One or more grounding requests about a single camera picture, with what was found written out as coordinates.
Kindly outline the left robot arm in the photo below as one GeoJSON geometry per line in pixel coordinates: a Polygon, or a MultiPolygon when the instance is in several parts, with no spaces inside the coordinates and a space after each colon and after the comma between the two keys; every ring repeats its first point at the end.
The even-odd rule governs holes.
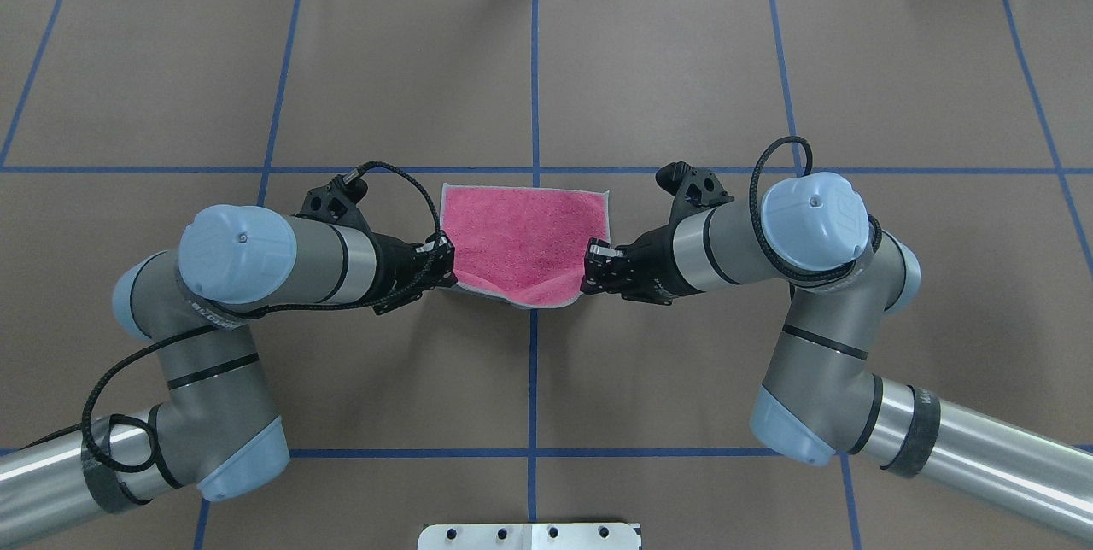
{"type": "Polygon", "coordinates": [[[346,214],[213,204],[176,248],[114,286],[118,324],[145,348],[106,371],[74,428],[3,457],[3,547],[22,547],[172,490],[224,502],[290,460],[251,335],[287,311],[393,311],[453,285],[453,242],[371,231],[346,214]]]}

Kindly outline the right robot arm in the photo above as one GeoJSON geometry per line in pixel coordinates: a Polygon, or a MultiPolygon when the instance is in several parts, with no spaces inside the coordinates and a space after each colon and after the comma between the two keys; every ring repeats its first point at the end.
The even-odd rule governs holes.
{"type": "Polygon", "coordinates": [[[867,368],[883,317],[921,286],[916,255],[869,217],[853,184],[808,173],[730,195],[710,169],[671,162],[668,223],[628,245],[591,238],[581,293],[668,306],[780,280],[792,300],[750,428],[781,456],[823,467],[863,455],[1090,542],[1090,454],[867,368]]]}

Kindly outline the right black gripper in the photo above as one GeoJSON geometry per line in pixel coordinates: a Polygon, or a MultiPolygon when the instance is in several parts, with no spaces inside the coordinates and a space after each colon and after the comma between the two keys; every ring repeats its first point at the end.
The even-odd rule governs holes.
{"type": "Polygon", "coordinates": [[[670,262],[669,230],[646,231],[628,245],[612,247],[591,238],[584,254],[584,295],[618,294],[625,301],[671,304],[680,296],[679,274],[670,262]]]}

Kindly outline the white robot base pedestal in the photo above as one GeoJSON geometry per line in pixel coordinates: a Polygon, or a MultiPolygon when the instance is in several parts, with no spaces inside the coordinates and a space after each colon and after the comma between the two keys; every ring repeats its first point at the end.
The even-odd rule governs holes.
{"type": "Polygon", "coordinates": [[[644,549],[639,524],[624,522],[428,525],[418,549],[644,549]]]}

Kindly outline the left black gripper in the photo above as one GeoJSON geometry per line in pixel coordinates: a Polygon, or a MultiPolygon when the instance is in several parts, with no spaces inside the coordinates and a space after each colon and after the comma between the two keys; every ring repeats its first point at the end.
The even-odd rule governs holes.
{"type": "Polygon", "coordinates": [[[377,266],[372,283],[372,311],[375,315],[406,307],[427,290],[453,288],[456,248],[445,234],[433,234],[424,243],[376,235],[377,266]]]}

